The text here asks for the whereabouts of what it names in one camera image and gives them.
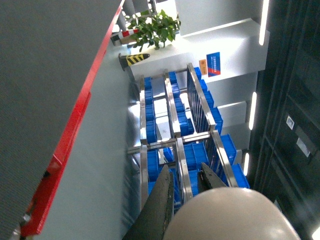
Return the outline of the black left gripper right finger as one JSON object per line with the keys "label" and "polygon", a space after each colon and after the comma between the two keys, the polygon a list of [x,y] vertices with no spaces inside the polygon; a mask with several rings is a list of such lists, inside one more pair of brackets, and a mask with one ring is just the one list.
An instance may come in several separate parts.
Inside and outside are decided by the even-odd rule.
{"label": "black left gripper right finger", "polygon": [[200,171],[197,173],[197,190],[199,193],[227,187],[227,185],[209,168],[204,162],[200,165]]}

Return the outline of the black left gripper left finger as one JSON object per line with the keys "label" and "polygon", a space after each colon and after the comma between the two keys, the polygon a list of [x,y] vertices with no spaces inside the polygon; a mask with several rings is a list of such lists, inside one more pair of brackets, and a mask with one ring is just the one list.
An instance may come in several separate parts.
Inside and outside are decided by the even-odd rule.
{"label": "black left gripper left finger", "polygon": [[162,240],[174,215],[174,177],[164,166],[124,240]]}

